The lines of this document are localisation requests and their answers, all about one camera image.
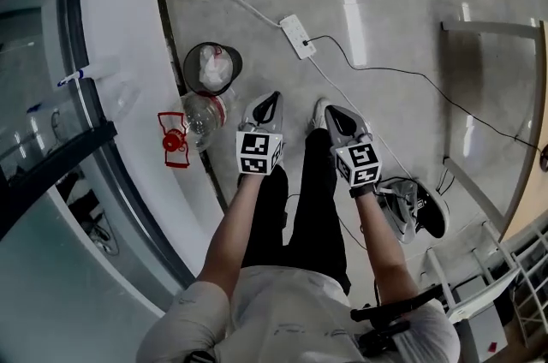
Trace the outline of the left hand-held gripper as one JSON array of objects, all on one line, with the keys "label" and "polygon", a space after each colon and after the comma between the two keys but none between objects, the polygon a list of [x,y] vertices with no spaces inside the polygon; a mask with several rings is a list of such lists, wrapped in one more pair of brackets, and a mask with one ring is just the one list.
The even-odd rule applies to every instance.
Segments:
[{"label": "left hand-held gripper", "polygon": [[268,176],[283,158],[283,95],[260,95],[247,105],[242,119],[236,132],[239,172]]}]

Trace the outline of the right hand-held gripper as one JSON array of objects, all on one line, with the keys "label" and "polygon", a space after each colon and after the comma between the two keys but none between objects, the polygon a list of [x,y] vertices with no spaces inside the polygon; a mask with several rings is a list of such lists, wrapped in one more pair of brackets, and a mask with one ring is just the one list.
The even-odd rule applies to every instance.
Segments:
[{"label": "right hand-held gripper", "polygon": [[[339,174],[350,187],[360,187],[378,182],[382,161],[376,153],[372,138],[366,134],[363,118],[352,110],[331,104],[325,108],[325,121],[336,146],[335,164]],[[348,142],[350,135],[360,135],[356,142]]]}]

